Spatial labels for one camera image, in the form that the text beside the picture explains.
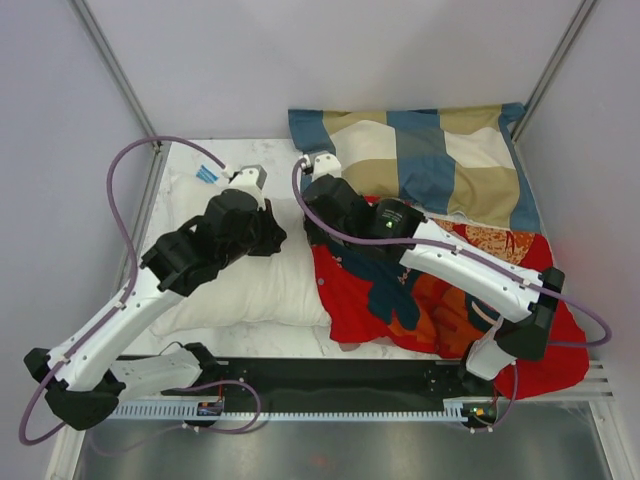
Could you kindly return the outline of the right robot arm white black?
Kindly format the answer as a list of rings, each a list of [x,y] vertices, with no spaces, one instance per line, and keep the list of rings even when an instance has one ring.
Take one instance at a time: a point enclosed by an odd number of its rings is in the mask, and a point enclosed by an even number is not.
[[[516,360],[545,356],[565,280],[560,270],[501,260],[400,200],[369,202],[342,178],[324,175],[294,195],[320,234],[372,259],[434,276],[497,312],[496,325],[471,344],[457,369],[466,393],[482,393]]]

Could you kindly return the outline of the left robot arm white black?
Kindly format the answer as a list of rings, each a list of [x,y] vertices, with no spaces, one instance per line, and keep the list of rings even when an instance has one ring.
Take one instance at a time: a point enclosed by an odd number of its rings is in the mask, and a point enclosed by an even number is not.
[[[212,197],[204,212],[161,235],[135,276],[70,340],[32,349],[24,363],[41,383],[52,413],[88,430],[123,402],[159,393],[208,394],[219,380],[215,359],[199,343],[169,355],[133,360],[124,350],[165,312],[245,255],[281,250],[285,231],[270,201],[238,189]]]

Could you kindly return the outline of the red patterned pillowcase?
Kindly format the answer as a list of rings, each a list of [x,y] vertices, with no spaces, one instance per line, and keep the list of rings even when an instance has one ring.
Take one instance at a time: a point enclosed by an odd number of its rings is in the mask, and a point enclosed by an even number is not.
[[[428,274],[376,261],[335,243],[311,248],[317,289],[340,344],[388,339],[412,351],[461,358],[495,323],[488,305]],[[495,389],[518,399],[575,386],[590,366],[584,331],[559,304],[551,346],[540,361],[518,361],[502,370]]]

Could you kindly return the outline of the white pillow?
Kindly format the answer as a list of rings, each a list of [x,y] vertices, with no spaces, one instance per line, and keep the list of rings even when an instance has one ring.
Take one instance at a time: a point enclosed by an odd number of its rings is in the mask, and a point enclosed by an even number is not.
[[[243,256],[224,268],[216,279],[158,318],[150,326],[154,335],[241,322],[296,327],[330,324],[317,289],[302,210],[292,198],[273,199],[271,206],[286,233],[281,251],[270,257]]]

